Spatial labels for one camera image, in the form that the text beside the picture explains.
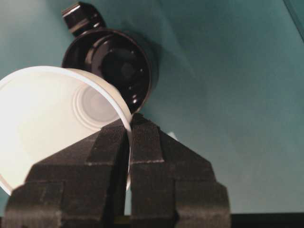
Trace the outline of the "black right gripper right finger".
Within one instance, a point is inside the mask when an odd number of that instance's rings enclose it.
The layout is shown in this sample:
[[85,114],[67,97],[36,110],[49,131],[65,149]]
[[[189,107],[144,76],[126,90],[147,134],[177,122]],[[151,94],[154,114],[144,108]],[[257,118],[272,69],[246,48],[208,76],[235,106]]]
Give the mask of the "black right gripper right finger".
[[132,120],[133,228],[229,228],[225,186],[211,163],[141,114]]

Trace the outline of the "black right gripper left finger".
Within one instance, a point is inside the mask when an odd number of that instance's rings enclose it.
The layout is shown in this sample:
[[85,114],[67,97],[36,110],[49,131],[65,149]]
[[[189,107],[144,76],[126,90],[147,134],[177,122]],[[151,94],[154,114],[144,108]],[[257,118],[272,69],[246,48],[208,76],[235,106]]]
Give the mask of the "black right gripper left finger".
[[121,120],[35,163],[3,228],[106,228],[124,214],[129,143]]

